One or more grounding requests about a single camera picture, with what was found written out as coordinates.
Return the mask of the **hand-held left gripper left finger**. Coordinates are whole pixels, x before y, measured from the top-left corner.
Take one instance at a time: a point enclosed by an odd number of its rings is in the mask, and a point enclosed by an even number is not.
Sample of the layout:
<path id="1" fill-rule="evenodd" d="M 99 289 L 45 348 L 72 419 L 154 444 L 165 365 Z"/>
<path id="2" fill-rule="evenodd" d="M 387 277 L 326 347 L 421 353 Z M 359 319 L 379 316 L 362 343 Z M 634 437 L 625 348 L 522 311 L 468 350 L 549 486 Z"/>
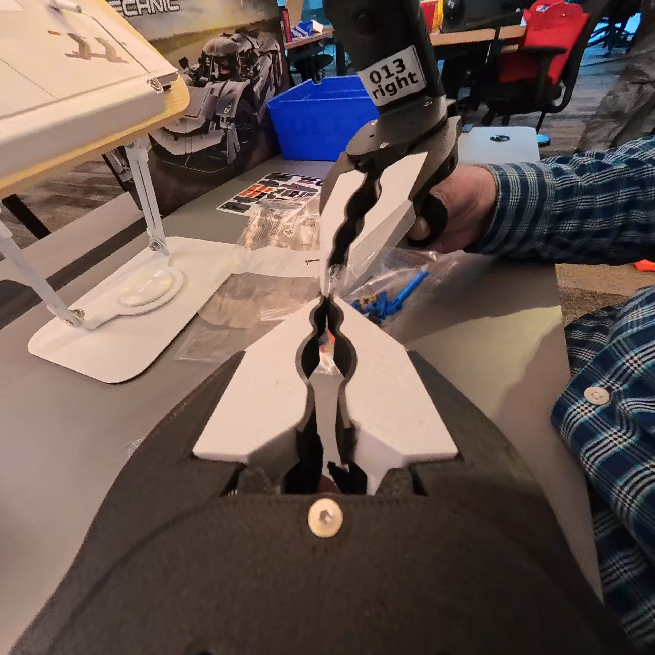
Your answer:
<path id="1" fill-rule="evenodd" d="M 327 309 L 325 297 L 311 300 L 244 351 L 193 455 L 260 468 L 285 493 L 318 491 L 323 446 L 309 379 Z"/>

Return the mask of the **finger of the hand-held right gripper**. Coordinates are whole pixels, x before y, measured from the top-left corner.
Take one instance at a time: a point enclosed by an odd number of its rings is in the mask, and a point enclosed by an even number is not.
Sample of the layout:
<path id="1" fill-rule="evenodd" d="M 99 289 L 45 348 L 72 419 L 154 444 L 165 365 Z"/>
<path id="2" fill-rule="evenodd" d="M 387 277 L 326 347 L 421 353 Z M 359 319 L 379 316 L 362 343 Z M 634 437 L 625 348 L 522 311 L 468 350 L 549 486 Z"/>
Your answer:
<path id="1" fill-rule="evenodd" d="M 379 230 L 381 218 L 374 209 L 381 196 L 380 175 L 355 164 L 334 164 L 320 193 L 319 271 L 328 272 L 347 262 L 356 248 Z"/>
<path id="2" fill-rule="evenodd" d="M 413 226 L 416 214 L 409 195 L 426 157 L 426 152 L 407 155 L 382 173 L 380 197 L 366 212 L 362 230 L 348 249 L 348 279 L 367 279 Z"/>

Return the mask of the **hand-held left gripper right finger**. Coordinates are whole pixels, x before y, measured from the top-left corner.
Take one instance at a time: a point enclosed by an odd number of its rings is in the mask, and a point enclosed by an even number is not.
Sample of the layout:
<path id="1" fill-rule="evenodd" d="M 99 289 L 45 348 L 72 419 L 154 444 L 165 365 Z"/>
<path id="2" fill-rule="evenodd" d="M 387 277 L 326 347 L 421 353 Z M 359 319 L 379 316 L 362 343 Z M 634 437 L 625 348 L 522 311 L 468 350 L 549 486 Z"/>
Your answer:
<path id="1" fill-rule="evenodd" d="M 385 475 L 412 464 L 451 461 L 458 447 L 408 351 L 340 298 L 333 299 L 335 346 L 351 356 L 343 402 L 352 436 L 347 462 L 366 477 L 374 495 Z"/>

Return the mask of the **small bag of colourful pins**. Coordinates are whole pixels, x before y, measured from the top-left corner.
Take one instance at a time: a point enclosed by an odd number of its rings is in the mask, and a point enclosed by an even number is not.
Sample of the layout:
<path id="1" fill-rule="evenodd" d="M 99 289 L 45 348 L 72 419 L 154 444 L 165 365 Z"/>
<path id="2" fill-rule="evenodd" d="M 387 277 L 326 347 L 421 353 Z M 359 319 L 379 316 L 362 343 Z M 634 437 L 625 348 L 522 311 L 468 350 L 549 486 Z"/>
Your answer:
<path id="1" fill-rule="evenodd" d="M 372 274 L 348 291 L 343 299 L 385 332 L 390 332 L 400 316 L 416 309 L 447 281 L 458 267 L 457 255 L 435 251 L 387 249 Z"/>

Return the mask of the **person's right forearm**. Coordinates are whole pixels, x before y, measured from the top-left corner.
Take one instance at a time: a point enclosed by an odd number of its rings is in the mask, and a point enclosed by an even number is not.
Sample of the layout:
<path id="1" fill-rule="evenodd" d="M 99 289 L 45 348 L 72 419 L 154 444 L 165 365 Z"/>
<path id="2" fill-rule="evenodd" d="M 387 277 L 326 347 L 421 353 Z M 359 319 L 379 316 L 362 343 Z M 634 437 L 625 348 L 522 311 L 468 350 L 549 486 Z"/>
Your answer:
<path id="1" fill-rule="evenodd" d="M 654 136 L 482 168 L 495 180 L 495 209 L 465 251 L 553 264 L 654 261 Z"/>

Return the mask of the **dark lego set box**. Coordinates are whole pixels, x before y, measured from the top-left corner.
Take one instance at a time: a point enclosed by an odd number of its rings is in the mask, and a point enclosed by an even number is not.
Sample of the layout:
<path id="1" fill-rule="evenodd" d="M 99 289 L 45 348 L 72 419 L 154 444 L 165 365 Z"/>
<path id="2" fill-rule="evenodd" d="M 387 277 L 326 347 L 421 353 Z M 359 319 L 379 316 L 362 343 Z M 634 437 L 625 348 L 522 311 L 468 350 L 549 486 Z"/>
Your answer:
<path id="1" fill-rule="evenodd" d="M 276 1 L 108 1 L 189 89 L 176 122 L 149 135 L 162 216 L 280 152 L 268 101 L 289 89 Z"/>

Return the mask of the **person's right hand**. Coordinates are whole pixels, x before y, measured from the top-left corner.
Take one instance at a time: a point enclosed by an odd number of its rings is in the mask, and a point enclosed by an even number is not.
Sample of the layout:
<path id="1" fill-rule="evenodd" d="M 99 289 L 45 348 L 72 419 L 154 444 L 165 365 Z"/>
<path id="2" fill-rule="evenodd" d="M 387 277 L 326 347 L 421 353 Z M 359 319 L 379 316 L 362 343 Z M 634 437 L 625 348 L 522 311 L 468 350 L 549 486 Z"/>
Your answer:
<path id="1" fill-rule="evenodd" d="M 459 164 L 430 189 L 407 240 L 414 247 L 433 248 L 443 254 L 465 250 L 487 233 L 497 199 L 491 168 Z"/>

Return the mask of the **clear bag with printed label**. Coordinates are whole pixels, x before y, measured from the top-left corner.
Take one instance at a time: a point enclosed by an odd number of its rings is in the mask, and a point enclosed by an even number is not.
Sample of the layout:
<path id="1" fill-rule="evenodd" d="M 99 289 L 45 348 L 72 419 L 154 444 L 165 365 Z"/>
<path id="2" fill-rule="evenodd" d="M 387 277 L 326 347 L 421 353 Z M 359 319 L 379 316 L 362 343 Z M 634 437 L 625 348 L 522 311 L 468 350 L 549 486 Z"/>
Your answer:
<path id="1" fill-rule="evenodd" d="M 320 241 L 319 198 L 262 201 L 244 227 L 237 244 L 247 250 L 277 247 L 315 251 Z"/>

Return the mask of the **blue plastic bin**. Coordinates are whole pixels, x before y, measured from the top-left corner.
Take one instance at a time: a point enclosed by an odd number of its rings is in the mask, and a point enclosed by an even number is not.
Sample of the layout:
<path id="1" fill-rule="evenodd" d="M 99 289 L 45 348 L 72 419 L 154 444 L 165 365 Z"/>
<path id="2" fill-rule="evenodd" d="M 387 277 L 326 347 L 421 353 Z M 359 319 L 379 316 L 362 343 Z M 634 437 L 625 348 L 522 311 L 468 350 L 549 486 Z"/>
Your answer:
<path id="1" fill-rule="evenodd" d="M 357 75 L 307 80 L 267 101 L 286 160 L 338 159 L 379 112 Z"/>

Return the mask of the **sticker sheet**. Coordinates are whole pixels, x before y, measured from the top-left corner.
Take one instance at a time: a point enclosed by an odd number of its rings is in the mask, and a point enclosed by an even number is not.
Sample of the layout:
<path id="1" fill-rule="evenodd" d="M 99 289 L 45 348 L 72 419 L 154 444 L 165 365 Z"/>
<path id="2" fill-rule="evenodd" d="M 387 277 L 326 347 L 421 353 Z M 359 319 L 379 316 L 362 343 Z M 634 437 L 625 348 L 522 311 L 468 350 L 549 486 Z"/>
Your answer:
<path id="1" fill-rule="evenodd" d="M 299 209 L 320 197 L 324 178 L 271 172 L 218 205 L 219 211 L 252 217 L 258 209 Z"/>

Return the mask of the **wooden desk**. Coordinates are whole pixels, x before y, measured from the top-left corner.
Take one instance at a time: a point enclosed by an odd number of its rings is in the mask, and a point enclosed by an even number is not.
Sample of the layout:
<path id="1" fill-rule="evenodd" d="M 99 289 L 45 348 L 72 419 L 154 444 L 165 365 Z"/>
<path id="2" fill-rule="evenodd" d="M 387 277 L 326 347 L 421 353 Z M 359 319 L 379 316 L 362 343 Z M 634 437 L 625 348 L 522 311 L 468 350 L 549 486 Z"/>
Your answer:
<path id="1" fill-rule="evenodd" d="M 526 30 L 525 25 L 502 26 L 500 28 L 485 28 L 459 32 L 442 33 L 433 31 L 430 33 L 430 43 L 433 47 L 445 47 L 455 45 L 469 45 L 475 43 L 490 43 L 495 39 L 507 41 L 520 39 Z"/>

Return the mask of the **large clear part bag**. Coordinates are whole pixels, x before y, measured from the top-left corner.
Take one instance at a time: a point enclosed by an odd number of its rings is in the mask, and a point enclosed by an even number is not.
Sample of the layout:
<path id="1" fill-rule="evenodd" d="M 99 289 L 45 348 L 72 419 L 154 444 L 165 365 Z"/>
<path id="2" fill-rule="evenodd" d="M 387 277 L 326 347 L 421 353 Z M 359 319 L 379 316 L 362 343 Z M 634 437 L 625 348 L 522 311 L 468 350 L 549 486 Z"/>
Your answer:
<path id="1" fill-rule="evenodd" d="M 221 365 L 320 292 L 315 277 L 232 274 L 201 307 L 174 359 Z"/>

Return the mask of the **white adjustable book stand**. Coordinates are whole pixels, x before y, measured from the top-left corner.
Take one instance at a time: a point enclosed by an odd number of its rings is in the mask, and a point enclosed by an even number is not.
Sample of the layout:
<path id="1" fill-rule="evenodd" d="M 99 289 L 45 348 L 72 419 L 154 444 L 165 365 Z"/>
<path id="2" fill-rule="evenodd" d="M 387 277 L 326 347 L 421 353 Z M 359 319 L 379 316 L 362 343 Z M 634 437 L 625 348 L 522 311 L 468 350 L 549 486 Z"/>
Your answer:
<path id="1" fill-rule="evenodd" d="M 144 372 L 231 274 L 221 259 L 234 245 L 165 235 L 148 165 L 149 135 L 185 114 L 190 95 L 178 72 L 165 86 L 164 100 L 164 112 L 154 119 L 1 178 L 3 199 L 66 166 L 126 147 L 147 245 L 74 304 L 37 272 L 1 223 L 1 253 L 54 316 L 29 340 L 29 353 L 101 382 L 125 382 Z"/>

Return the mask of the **red office chair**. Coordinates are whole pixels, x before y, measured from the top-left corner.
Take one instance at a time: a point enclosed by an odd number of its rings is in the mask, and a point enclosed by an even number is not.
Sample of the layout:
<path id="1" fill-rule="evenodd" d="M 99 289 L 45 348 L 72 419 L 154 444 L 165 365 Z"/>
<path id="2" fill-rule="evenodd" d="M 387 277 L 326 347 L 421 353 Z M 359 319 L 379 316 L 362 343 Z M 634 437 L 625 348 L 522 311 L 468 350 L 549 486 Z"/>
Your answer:
<path id="1" fill-rule="evenodd" d="M 500 53 L 487 77 L 479 79 L 487 107 L 483 127 L 496 118 L 507 126 L 515 115 L 539 113 L 539 132 L 545 116 L 563 110 L 572 95 L 592 13 L 578 3 L 536 1 L 525 20 L 517 50 Z"/>

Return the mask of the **black table leg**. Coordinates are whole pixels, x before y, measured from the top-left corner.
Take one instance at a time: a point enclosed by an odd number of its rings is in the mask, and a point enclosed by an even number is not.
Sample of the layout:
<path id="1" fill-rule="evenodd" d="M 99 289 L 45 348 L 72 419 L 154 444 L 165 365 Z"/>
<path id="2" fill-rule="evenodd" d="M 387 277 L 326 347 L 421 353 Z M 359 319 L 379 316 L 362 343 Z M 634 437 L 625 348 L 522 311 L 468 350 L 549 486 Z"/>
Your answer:
<path id="1" fill-rule="evenodd" d="M 37 240 L 42 240 L 51 234 L 48 227 L 42 223 L 17 195 L 12 194 L 4 197 L 1 202 L 12 213 L 13 217 Z"/>

